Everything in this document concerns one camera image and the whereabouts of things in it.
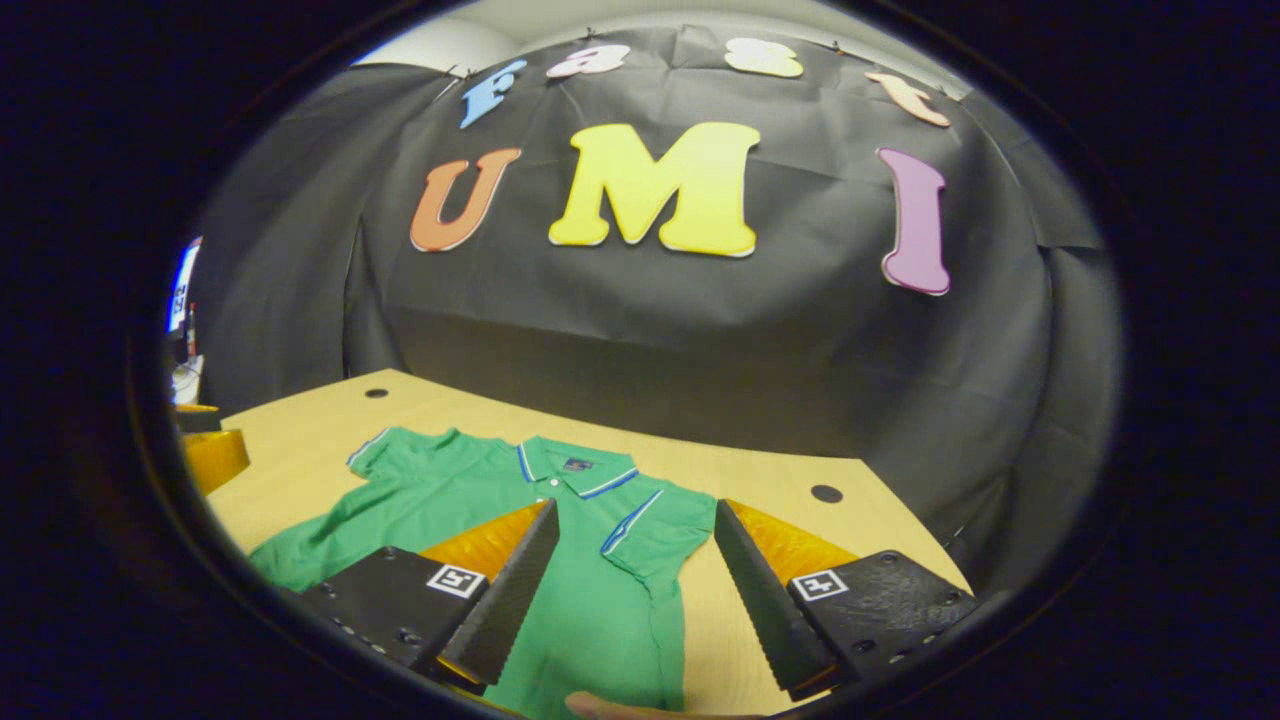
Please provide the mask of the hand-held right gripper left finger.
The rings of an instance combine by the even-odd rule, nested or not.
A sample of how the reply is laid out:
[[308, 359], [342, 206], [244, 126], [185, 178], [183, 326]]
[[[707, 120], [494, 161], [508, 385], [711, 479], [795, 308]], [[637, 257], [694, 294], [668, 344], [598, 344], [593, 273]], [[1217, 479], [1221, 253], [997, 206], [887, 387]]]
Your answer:
[[420, 676], [495, 685], [561, 538], [539, 500], [429, 550], [384, 546], [300, 594], [351, 642]]

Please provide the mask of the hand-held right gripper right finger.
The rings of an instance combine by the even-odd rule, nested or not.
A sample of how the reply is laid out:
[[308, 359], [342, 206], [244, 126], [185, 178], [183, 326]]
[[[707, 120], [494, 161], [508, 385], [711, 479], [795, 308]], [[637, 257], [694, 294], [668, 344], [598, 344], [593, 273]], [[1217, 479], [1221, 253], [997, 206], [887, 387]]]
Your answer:
[[714, 538], [790, 700], [872, 687], [920, 665], [977, 598], [897, 550], [856, 556], [721, 500]]

